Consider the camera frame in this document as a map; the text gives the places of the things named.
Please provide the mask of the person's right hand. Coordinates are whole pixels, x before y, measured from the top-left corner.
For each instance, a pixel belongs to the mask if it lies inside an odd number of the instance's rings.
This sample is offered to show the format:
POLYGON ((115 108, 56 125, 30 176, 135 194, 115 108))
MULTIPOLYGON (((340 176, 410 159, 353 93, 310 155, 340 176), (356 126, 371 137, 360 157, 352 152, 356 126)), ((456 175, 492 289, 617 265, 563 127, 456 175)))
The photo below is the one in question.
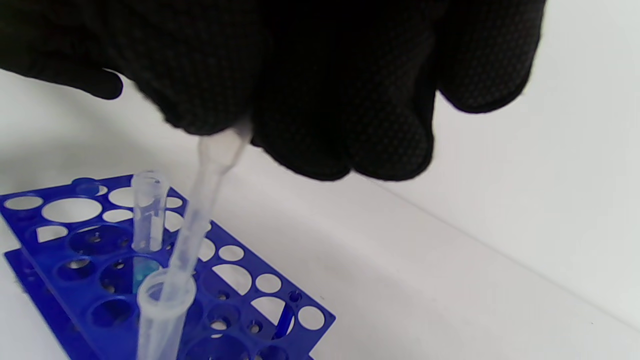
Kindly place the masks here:
POLYGON ((434 101, 482 114, 530 80, 544 0, 3 0, 1 68, 102 100, 125 77, 175 128, 243 116, 301 176, 387 182, 434 155, 434 101))

